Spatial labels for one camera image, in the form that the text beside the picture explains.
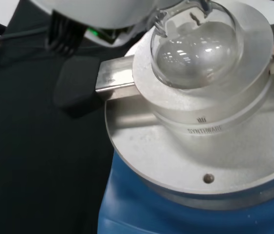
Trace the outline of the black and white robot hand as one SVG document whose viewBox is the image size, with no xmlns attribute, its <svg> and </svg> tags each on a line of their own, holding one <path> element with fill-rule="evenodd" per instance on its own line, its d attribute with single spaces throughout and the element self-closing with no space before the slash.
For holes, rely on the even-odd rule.
<svg viewBox="0 0 274 234">
<path fill-rule="evenodd" d="M 47 50 L 68 56 L 84 37 L 104 47 L 120 47 L 145 31 L 158 12 L 157 0 L 35 0 L 50 14 Z"/>
</svg>

